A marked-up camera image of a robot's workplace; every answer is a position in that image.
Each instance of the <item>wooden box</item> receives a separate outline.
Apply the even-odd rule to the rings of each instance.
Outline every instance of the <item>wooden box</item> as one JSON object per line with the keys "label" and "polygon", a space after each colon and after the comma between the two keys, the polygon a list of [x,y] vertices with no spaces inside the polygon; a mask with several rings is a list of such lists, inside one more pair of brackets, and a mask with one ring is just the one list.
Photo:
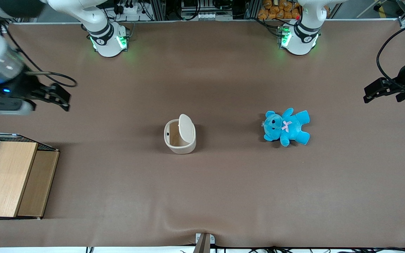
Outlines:
{"label": "wooden box", "polygon": [[58,157],[50,146],[0,134],[0,219],[43,217]]}

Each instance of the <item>black cable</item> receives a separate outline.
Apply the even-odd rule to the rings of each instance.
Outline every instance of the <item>black cable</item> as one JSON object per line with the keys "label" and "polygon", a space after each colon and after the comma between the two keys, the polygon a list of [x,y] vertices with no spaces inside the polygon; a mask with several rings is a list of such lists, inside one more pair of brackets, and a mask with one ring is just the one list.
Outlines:
{"label": "black cable", "polygon": [[218,0],[212,0],[212,5],[215,6],[215,8],[220,9],[220,10],[228,10],[228,9],[232,9],[233,1],[231,1],[229,5],[223,6],[223,5],[218,4]]}
{"label": "black cable", "polygon": [[258,19],[258,18],[248,18],[248,19],[252,19],[252,20],[257,21],[259,24],[261,24],[262,26],[266,27],[266,29],[267,29],[271,34],[273,34],[274,36],[276,36],[276,37],[282,37],[281,35],[279,35],[279,34],[273,32],[272,30],[270,30],[270,28],[272,28],[272,29],[278,29],[278,26],[269,25],[269,24],[265,23],[265,20],[262,21],[262,20],[260,20],[260,19]]}
{"label": "black cable", "polygon": [[[5,27],[8,37],[9,37],[10,40],[15,44],[15,46],[17,47],[17,50],[18,50],[20,53],[22,53],[22,54],[24,55],[24,57],[25,57],[36,69],[38,69],[40,72],[43,72],[43,70],[40,69],[40,67],[39,67],[37,64],[34,63],[34,61],[24,52],[24,50],[20,47],[20,45],[15,41],[15,39],[14,39],[13,36],[12,36],[12,34],[9,32],[8,27],[6,26],[6,24],[4,24],[3,22],[0,22],[0,24]],[[45,74],[45,76],[48,77],[48,79],[52,80],[53,82],[55,82],[55,83],[57,83],[57,84],[59,84],[59,85],[62,85],[62,86],[65,86],[65,87],[70,87],[70,88],[73,88],[73,87],[76,87],[76,86],[77,86],[76,80],[74,80],[73,78],[71,78],[71,77],[69,77],[69,76],[67,76],[67,75],[59,74],[59,73],[56,73],[56,72],[50,72],[50,73],[53,73],[53,74]],[[59,82],[58,80],[56,80],[56,79],[50,77],[49,75],[55,75],[55,76],[64,77],[64,78],[69,79],[69,80],[71,80],[72,82],[74,82],[74,85],[69,85],[69,84],[66,84],[66,83]]]}
{"label": "black cable", "polygon": [[283,21],[282,19],[278,19],[278,18],[274,18],[275,20],[279,20],[279,21],[281,21],[282,23],[284,23],[284,24],[288,24],[289,26],[295,26],[294,24],[290,24],[289,22],[286,22],[286,21]]}
{"label": "black cable", "polygon": [[108,20],[110,20],[110,19],[115,20],[115,17],[114,17],[114,16],[111,15],[111,16],[109,17],[109,15],[107,14],[107,10],[106,10],[105,7],[103,7],[103,10],[104,10],[104,13],[106,13],[106,18],[107,18]]}
{"label": "black cable", "polygon": [[143,10],[145,10],[145,14],[146,16],[148,16],[149,19],[151,19],[151,21],[154,21],[153,16],[151,16],[151,14],[149,13],[148,9],[146,8],[145,2],[144,0],[139,0],[140,5],[142,6]]}
{"label": "black cable", "polygon": [[71,78],[71,77],[69,77],[67,75],[61,74],[61,73],[56,73],[56,72],[26,72],[26,74],[31,75],[31,76],[58,76],[58,77],[63,77],[63,78],[69,79],[71,82],[74,83],[74,85],[65,84],[63,86],[69,87],[69,88],[73,88],[73,87],[77,86],[76,80],[74,80],[73,78]]}
{"label": "black cable", "polygon": [[382,67],[381,67],[381,63],[379,62],[379,57],[381,56],[381,53],[382,53],[382,51],[384,50],[385,46],[387,46],[387,44],[388,44],[394,37],[396,37],[398,34],[404,32],[404,31],[405,31],[405,27],[404,27],[403,29],[399,30],[398,32],[395,32],[392,36],[390,36],[390,38],[388,38],[388,39],[386,40],[386,42],[384,43],[384,45],[382,45],[381,49],[380,49],[379,52],[378,52],[378,55],[376,56],[376,64],[378,65],[378,69],[379,69],[379,71],[381,71],[382,75],[384,75],[384,77],[387,78],[387,80],[388,80],[389,82],[391,82],[392,84],[398,86],[398,87],[399,87],[400,89],[402,89],[403,91],[405,91],[405,86],[398,84],[398,83],[395,82],[392,78],[390,78],[390,77],[386,74],[386,72],[384,72],[384,70],[383,70]]}
{"label": "black cable", "polygon": [[196,1],[195,13],[193,14],[193,16],[192,16],[190,19],[185,19],[185,18],[182,18],[182,16],[179,15],[179,13],[177,12],[177,8],[176,8],[176,7],[179,6],[180,0],[176,0],[176,1],[175,1],[175,6],[174,6],[174,12],[175,12],[176,16],[177,16],[180,20],[186,20],[186,21],[190,21],[190,20],[196,18],[196,16],[198,16],[198,14],[199,14],[199,11],[201,10],[201,2],[199,2],[199,0],[195,0],[195,1]]}

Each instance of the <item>blue teddy bear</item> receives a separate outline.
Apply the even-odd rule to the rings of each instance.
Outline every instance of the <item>blue teddy bear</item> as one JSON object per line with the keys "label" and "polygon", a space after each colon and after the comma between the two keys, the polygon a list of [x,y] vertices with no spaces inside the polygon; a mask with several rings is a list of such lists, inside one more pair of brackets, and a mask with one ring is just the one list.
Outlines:
{"label": "blue teddy bear", "polygon": [[310,122],[309,113],[303,111],[293,116],[292,113],[293,108],[287,109],[282,117],[273,111],[265,113],[266,120],[263,122],[265,135],[263,138],[267,141],[276,141],[280,138],[284,147],[290,144],[290,140],[306,145],[310,134],[302,131],[301,126]]}

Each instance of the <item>wire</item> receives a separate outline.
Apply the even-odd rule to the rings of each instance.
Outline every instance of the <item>wire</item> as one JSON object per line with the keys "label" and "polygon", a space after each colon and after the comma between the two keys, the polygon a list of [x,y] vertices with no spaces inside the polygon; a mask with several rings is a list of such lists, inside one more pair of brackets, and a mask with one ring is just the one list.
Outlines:
{"label": "wire", "polygon": [[139,3],[142,6],[142,8],[145,10],[146,16],[148,16],[148,18],[151,19],[151,21],[154,21],[153,16],[151,16],[151,14],[148,11],[148,8],[146,8],[144,0],[140,0]]}
{"label": "wire", "polygon": [[[9,37],[10,40],[15,44],[15,46],[17,47],[17,50],[18,50],[20,53],[22,53],[22,54],[24,55],[24,57],[25,57],[36,69],[38,69],[40,72],[43,72],[43,70],[40,69],[40,67],[39,67],[37,64],[34,63],[34,61],[27,55],[27,53],[26,53],[26,52],[20,47],[20,45],[16,42],[16,40],[13,38],[12,34],[9,32],[7,25],[6,25],[5,23],[3,23],[3,22],[0,22],[0,24],[1,24],[2,26],[4,26],[4,28],[6,29],[6,32],[7,32],[8,37]],[[51,74],[45,74],[45,77],[48,77],[48,79],[52,80],[53,82],[55,82],[55,83],[57,83],[57,84],[59,84],[59,85],[62,85],[62,86],[65,86],[65,87],[70,87],[70,88],[73,88],[73,87],[76,87],[76,86],[77,86],[76,80],[74,80],[73,78],[71,78],[71,77],[69,77],[69,76],[67,76],[67,75],[60,74],[60,73],[56,73],[56,72],[49,72],[49,73],[51,73]],[[66,79],[69,79],[69,80],[71,80],[72,82],[74,82],[74,85],[69,85],[69,84],[66,84],[66,83],[59,82],[58,80],[56,80],[56,79],[50,77],[50,75],[59,76],[59,77],[64,77],[64,78],[66,78]]]}
{"label": "wire", "polygon": [[196,1],[195,13],[193,14],[193,16],[192,16],[190,19],[185,19],[185,18],[182,18],[182,16],[179,15],[179,13],[177,12],[177,8],[176,8],[176,7],[179,6],[179,5],[178,5],[179,0],[176,0],[176,1],[175,1],[175,6],[174,6],[174,12],[175,12],[176,16],[177,16],[180,20],[187,20],[187,21],[190,21],[190,20],[196,18],[196,16],[198,16],[198,14],[199,14],[199,11],[201,10],[201,2],[200,2],[200,0],[195,0],[195,1]]}
{"label": "wire", "polygon": [[261,24],[262,26],[266,27],[266,29],[267,29],[271,34],[273,34],[274,36],[276,36],[276,37],[282,37],[282,35],[279,35],[279,34],[273,32],[272,30],[270,30],[271,28],[272,28],[272,29],[278,29],[278,26],[269,25],[269,24],[265,23],[265,20],[262,21],[262,20],[260,20],[260,19],[258,19],[258,18],[248,18],[248,19],[252,19],[252,20],[257,21],[259,24]]}
{"label": "wire", "polygon": [[286,21],[283,21],[282,19],[278,19],[278,18],[274,18],[275,20],[279,20],[279,21],[281,21],[282,23],[284,23],[284,24],[288,24],[289,26],[295,26],[294,24],[290,24],[289,22],[286,22]]}
{"label": "wire", "polygon": [[106,11],[106,8],[105,7],[103,7],[103,10],[104,10],[104,13],[106,13],[106,18],[108,19],[108,20],[110,20],[110,19],[113,19],[113,20],[115,20],[115,17],[114,16],[110,16],[110,18],[109,18],[109,15],[107,14],[107,11]]}
{"label": "wire", "polygon": [[69,87],[69,88],[74,88],[77,86],[77,81],[74,80],[73,78],[61,74],[61,73],[56,73],[56,72],[26,72],[27,75],[31,75],[31,76],[58,76],[58,77],[63,77],[66,79],[69,79],[71,82],[74,83],[74,85],[69,85],[69,84],[63,84],[63,86],[65,87]]}
{"label": "wire", "polygon": [[386,74],[386,72],[384,72],[384,70],[383,70],[382,67],[381,67],[381,63],[380,63],[380,61],[379,61],[379,57],[381,56],[381,53],[382,53],[382,51],[384,50],[384,48],[387,46],[387,44],[388,44],[394,37],[396,37],[398,34],[404,32],[404,31],[405,31],[405,27],[404,27],[403,29],[399,30],[398,32],[395,32],[392,36],[390,36],[390,38],[388,38],[388,39],[386,40],[386,42],[384,43],[384,45],[382,45],[381,49],[380,49],[379,52],[378,52],[378,55],[376,56],[376,64],[378,65],[378,69],[379,69],[379,71],[381,71],[382,75],[384,75],[384,77],[387,78],[387,80],[388,80],[389,82],[391,82],[392,84],[398,86],[398,87],[399,87],[400,89],[402,89],[403,91],[405,91],[405,86],[398,84],[398,83],[395,82],[392,78],[390,78],[390,77]]}

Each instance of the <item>teddy bear leg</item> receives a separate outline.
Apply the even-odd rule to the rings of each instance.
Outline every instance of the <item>teddy bear leg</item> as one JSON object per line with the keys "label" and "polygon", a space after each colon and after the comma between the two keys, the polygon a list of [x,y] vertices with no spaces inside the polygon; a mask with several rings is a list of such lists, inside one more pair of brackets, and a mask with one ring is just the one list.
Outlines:
{"label": "teddy bear leg", "polygon": [[299,134],[296,136],[295,141],[297,141],[298,143],[301,143],[303,145],[306,145],[307,142],[309,141],[310,138],[310,134],[307,132],[299,132]]}

